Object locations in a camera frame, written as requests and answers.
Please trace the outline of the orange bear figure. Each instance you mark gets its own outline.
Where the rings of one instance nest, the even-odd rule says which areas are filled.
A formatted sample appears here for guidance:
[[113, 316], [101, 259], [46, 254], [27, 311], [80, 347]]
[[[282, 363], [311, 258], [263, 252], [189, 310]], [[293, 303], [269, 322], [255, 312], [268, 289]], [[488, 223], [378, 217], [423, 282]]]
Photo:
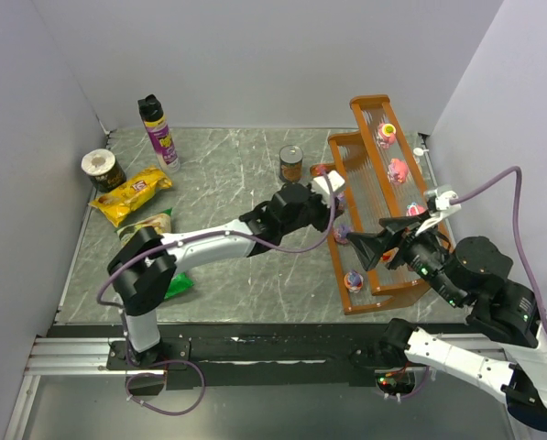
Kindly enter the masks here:
[[391, 260], [395, 258], [397, 255], [399, 249], [397, 247], [394, 247], [393, 249], [390, 249], [382, 254], [380, 261], [383, 263], [389, 263]]

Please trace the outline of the purple bunny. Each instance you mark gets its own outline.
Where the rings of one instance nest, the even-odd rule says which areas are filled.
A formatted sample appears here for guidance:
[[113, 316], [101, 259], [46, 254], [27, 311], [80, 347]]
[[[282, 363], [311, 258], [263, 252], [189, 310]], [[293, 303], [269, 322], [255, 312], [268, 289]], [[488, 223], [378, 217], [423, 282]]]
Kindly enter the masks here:
[[346, 206], [346, 201], [345, 201], [345, 193], [344, 192], [340, 192], [337, 196], [336, 196], [336, 199], [338, 201], [338, 206], [337, 206], [337, 209], [341, 212], [343, 212], [345, 210], [345, 206]]

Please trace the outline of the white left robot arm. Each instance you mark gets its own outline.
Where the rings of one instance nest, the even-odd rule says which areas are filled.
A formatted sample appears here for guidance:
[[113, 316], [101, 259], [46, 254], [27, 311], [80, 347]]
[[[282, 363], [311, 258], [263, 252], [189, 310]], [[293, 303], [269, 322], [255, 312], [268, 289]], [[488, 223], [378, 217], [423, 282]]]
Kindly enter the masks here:
[[284, 184], [270, 200], [225, 225], [185, 234], [139, 229], [107, 266], [106, 284], [120, 298], [116, 308], [127, 347], [136, 358], [158, 353], [157, 309], [176, 275], [220, 260], [282, 251], [284, 237], [309, 226], [328, 235], [344, 189], [345, 181], [332, 171], [307, 185]]

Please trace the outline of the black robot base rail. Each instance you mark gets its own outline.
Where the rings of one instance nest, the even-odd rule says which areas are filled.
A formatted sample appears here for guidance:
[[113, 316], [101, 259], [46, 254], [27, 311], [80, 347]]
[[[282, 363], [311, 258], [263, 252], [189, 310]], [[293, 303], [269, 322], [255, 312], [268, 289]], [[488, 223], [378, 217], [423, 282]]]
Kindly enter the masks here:
[[402, 351], [388, 347], [389, 324], [163, 324], [159, 330], [159, 347], [132, 362], [116, 324], [54, 325], [47, 337], [71, 347], [101, 343], [94, 372], [125, 375], [138, 395], [202, 384], [373, 387], [383, 370], [401, 378], [413, 368]]

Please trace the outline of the pink figure with green hat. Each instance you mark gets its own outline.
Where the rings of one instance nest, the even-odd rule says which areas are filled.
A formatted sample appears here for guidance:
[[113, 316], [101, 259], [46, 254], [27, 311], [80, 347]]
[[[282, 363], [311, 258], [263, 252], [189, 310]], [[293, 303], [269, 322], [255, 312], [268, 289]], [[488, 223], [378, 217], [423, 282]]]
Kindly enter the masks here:
[[377, 142], [383, 149], [388, 149], [397, 141], [397, 129], [390, 123], [381, 123], [377, 126]]

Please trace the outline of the purple cat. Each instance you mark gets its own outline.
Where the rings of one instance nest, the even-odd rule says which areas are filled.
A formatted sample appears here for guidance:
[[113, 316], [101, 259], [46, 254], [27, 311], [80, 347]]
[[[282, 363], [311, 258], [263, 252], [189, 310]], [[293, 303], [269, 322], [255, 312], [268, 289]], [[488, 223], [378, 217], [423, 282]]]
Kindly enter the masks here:
[[353, 232], [350, 225], [336, 225], [333, 229], [334, 241], [339, 245], [348, 245], [348, 235]]

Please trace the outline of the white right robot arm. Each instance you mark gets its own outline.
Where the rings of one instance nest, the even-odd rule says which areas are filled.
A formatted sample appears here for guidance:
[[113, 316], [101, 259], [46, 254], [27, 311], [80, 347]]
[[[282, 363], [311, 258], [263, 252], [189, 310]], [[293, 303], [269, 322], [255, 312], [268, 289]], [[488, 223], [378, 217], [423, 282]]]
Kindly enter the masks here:
[[453, 308], [470, 308], [467, 324], [509, 355], [502, 362], [444, 342], [416, 324], [394, 318], [374, 347], [388, 365], [408, 360], [478, 387], [509, 414], [547, 433], [547, 330], [541, 301], [510, 279], [510, 257], [484, 236], [452, 247], [436, 227], [421, 229], [426, 215], [383, 218], [375, 234], [347, 238], [366, 270], [389, 255], [389, 270], [407, 266]]

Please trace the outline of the pink pig figure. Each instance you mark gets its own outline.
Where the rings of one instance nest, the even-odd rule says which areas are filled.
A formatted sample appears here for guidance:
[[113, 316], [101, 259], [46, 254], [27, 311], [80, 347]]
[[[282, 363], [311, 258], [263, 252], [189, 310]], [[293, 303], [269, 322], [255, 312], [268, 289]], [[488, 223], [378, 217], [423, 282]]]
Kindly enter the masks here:
[[388, 180], [394, 185], [400, 185], [407, 181], [410, 174], [408, 164], [401, 159], [393, 158], [388, 164]]

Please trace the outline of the purple figure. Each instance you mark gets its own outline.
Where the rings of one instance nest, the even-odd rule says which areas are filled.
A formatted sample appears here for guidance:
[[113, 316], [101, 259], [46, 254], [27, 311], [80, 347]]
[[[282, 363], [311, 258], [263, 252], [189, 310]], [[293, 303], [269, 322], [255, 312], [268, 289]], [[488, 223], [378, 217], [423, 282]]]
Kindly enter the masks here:
[[363, 288], [364, 278], [359, 272], [352, 269], [344, 275], [343, 283], [349, 293], [357, 293]]

